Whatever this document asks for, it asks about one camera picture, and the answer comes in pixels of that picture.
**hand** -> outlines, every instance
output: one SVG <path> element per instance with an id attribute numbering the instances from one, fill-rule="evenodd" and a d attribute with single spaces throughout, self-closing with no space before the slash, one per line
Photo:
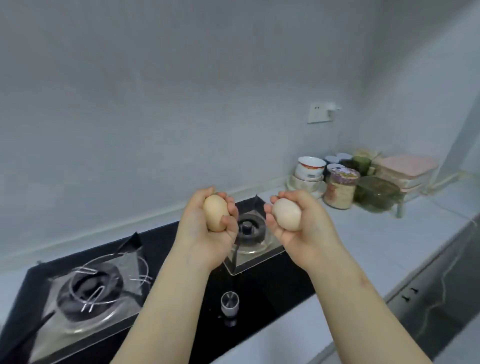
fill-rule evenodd
<path id="1" fill-rule="evenodd" d="M 230 216 L 223 216 L 221 222 L 227 229 L 212 232 L 207 229 L 204 213 L 205 199 L 215 192 L 215 187 L 198 190 L 188 202 L 180 219 L 177 237 L 172 251 L 188 259 L 189 265 L 206 269 L 208 273 L 218 267 L 230 253 L 237 237 L 239 211 L 232 197 L 225 192 L 217 195 L 227 202 Z"/>
<path id="2" fill-rule="evenodd" d="M 296 202 L 302 209 L 300 231 L 281 228 L 272 215 L 272 205 L 265 204 L 266 224 L 282 243 L 292 260 L 310 272 L 324 259 L 324 248 L 329 244 L 341 244 L 333 223 L 323 206 L 306 191 L 281 191 L 272 196 L 274 204 L 279 198 Z"/>

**cable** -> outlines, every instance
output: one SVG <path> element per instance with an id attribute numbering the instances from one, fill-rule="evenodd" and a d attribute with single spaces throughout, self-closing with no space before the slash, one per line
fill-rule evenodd
<path id="1" fill-rule="evenodd" d="M 436 201 L 433 201 L 431 200 L 427 195 L 423 195 L 429 202 L 431 202 L 432 204 L 434 205 L 437 205 L 440 209 L 444 210 L 444 211 L 448 211 L 454 215 L 457 215 L 457 216 L 460 216 L 461 218 L 464 218 L 466 220 L 468 220 L 469 222 L 471 222 L 475 228 L 473 229 L 473 231 L 470 233 L 470 235 L 468 236 L 467 238 L 467 241 L 463 244 L 463 246 L 460 248 L 460 250 L 458 251 L 458 254 L 455 256 L 454 260 L 452 261 L 452 263 L 450 263 L 450 265 L 448 266 L 448 268 L 445 270 L 445 272 L 443 272 L 442 274 L 442 278 L 440 279 L 440 282 L 442 284 L 442 299 L 441 301 L 438 301 L 434 304 L 432 304 L 431 306 L 427 307 L 427 309 L 425 310 L 425 317 L 423 318 L 423 323 L 420 327 L 420 330 L 418 331 L 418 333 L 415 335 L 415 339 L 418 339 L 420 336 L 422 336 L 424 333 L 425 333 L 425 330 L 427 329 L 427 325 L 428 325 L 428 319 L 429 319 L 429 316 L 430 316 L 430 312 L 434 309 L 434 308 L 438 308 L 438 307 L 441 307 L 445 304 L 446 302 L 446 299 L 447 299 L 447 286 L 446 286 L 446 283 L 445 283 L 445 279 L 446 277 L 448 276 L 448 274 L 452 271 L 453 268 L 455 268 L 456 264 L 458 263 L 458 261 L 463 257 L 463 254 L 467 248 L 467 246 L 469 245 L 471 239 L 473 238 L 473 236 L 475 235 L 475 233 L 477 232 L 479 226 L 478 224 L 476 223 L 476 221 L 472 218 L 469 218 L 463 214 L 460 214 L 459 212 L 457 211 L 454 211 L 454 210 L 450 210 L 446 207 L 443 207 L 442 205 L 440 205 L 439 203 L 437 203 Z"/>

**brown egg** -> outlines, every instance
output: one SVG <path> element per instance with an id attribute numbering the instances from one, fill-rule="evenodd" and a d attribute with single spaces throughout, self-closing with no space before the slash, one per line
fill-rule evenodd
<path id="1" fill-rule="evenodd" d="M 286 198 L 278 199 L 273 205 L 272 215 L 285 230 L 300 230 L 301 209 L 295 202 Z"/>
<path id="2" fill-rule="evenodd" d="M 204 203 L 204 211 L 207 219 L 207 228 L 211 231 L 220 232 L 227 227 L 220 222 L 222 216 L 229 216 L 227 202 L 216 194 L 207 197 Z"/>

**person's left hand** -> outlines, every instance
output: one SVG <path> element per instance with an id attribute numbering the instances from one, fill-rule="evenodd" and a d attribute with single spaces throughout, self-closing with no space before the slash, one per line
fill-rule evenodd
<path id="1" fill-rule="evenodd" d="M 188 202 L 180 219 L 177 237 L 172 251 L 188 259 L 189 265 L 211 272 L 225 260 L 237 237 L 239 211 L 232 197 L 225 192 L 217 195 L 225 199 L 230 216 L 223 216 L 221 222 L 227 229 L 213 232 L 207 229 L 204 213 L 205 199 L 215 192 L 215 187 L 198 190 Z"/>

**person's left arm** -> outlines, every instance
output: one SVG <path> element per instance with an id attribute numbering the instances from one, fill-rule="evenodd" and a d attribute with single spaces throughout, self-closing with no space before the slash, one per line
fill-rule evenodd
<path id="1" fill-rule="evenodd" d="M 185 207 L 172 250 L 113 364 L 188 363 L 208 277 L 238 233 L 238 210 L 226 193 L 218 195 L 228 203 L 227 229 L 208 231 L 203 205 L 214 190 L 198 190 Z"/>

